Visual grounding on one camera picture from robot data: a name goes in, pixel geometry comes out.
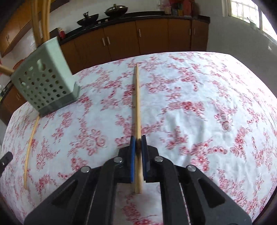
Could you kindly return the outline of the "brown lower kitchen cabinets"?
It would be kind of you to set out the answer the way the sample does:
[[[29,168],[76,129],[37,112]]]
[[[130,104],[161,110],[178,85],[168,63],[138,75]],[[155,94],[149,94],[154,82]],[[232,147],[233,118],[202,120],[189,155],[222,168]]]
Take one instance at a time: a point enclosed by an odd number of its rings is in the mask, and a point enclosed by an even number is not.
[[[64,44],[49,37],[48,16],[32,22],[37,50],[17,71],[1,66],[1,73],[41,116],[77,101],[74,72],[143,54],[205,51],[208,44],[208,22],[193,18],[126,18],[85,29]]]

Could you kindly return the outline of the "brown kitchen cabinets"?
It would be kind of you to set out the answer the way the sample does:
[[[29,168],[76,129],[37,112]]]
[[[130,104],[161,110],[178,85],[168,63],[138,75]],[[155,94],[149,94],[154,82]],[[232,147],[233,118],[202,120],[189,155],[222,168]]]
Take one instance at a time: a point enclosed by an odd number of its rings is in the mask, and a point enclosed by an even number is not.
[[[41,116],[77,101],[74,72],[143,54],[205,51],[208,44],[208,22],[193,18],[126,18],[85,29],[64,44],[49,37],[48,16],[32,22],[37,50],[17,71],[1,66],[1,73]]]
[[[1,57],[11,52],[32,28],[32,2],[14,1],[10,12],[1,19]]]

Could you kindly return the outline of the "brown upper kitchen cabinets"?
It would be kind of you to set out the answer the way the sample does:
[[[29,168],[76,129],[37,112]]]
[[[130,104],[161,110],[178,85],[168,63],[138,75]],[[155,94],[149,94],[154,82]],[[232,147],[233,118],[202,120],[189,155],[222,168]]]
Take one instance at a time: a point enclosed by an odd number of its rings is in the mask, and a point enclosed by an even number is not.
[[[32,28],[32,2],[14,1],[10,12],[1,19],[1,57],[11,52]]]

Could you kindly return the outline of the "green perforated utensil holder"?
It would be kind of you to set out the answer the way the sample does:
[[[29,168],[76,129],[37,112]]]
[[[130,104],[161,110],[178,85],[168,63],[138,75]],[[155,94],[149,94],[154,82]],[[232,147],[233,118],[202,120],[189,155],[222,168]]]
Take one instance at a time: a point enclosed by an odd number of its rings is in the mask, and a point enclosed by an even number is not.
[[[41,117],[76,102],[80,94],[57,37],[25,58],[10,79]]]

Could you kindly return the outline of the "floral white pink tablecloth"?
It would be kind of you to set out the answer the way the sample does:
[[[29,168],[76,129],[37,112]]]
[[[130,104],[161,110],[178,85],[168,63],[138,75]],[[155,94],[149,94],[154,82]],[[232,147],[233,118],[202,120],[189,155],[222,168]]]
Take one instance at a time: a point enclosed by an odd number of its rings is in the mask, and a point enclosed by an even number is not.
[[[256,219],[276,188],[276,97],[244,64],[215,52],[132,57],[75,74],[80,98],[40,118],[28,103],[6,129],[1,155],[14,158],[1,194],[23,221],[82,166],[97,167],[134,134],[134,69],[139,65],[141,132],[178,166],[195,165]]]

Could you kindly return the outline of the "red bottle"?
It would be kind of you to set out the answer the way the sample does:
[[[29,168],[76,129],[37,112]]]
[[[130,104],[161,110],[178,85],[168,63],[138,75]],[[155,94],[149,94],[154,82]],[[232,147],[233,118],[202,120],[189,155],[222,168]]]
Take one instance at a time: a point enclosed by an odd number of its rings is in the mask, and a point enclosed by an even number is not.
[[[65,39],[65,32],[62,28],[58,28],[58,33],[59,33],[60,39]]]

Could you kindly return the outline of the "black countertop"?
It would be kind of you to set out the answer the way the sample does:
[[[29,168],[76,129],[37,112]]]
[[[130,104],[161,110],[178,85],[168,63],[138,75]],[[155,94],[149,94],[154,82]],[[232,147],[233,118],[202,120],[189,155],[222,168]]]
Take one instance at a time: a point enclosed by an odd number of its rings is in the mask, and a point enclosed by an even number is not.
[[[80,27],[59,41],[73,74],[95,65],[133,56],[159,53],[206,51],[210,18],[198,15],[128,13],[117,19],[98,20]]]

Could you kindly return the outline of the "black wok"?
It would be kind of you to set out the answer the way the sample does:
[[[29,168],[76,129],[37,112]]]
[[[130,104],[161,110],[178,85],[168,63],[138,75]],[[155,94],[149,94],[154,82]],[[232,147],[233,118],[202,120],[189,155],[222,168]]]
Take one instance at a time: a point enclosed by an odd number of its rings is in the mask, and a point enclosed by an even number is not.
[[[83,27],[88,27],[88,26],[92,26],[92,25],[96,25],[97,24],[97,20],[99,18],[99,14],[93,14],[93,15],[89,15],[88,12],[85,12],[83,14],[84,18],[82,18],[81,20],[77,21],[77,24]]]

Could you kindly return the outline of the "lidded dark wok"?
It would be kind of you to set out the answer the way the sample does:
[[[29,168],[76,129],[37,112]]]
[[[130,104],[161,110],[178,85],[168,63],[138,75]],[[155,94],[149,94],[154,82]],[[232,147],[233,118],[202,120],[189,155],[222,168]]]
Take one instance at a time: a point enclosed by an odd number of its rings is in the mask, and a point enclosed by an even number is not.
[[[105,11],[105,15],[108,17],[121,17],[128,11],[128,7],[123,5],[114,4],[112,7]]]

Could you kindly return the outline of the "red bag with condiments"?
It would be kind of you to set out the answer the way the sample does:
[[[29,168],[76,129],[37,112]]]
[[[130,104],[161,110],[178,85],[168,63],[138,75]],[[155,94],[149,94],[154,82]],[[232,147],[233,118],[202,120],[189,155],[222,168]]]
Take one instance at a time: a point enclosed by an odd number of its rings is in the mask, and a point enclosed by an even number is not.
[[[194,0],[160,1],[160,8],[166,14],[197,17],[200,14],[199,5]]]

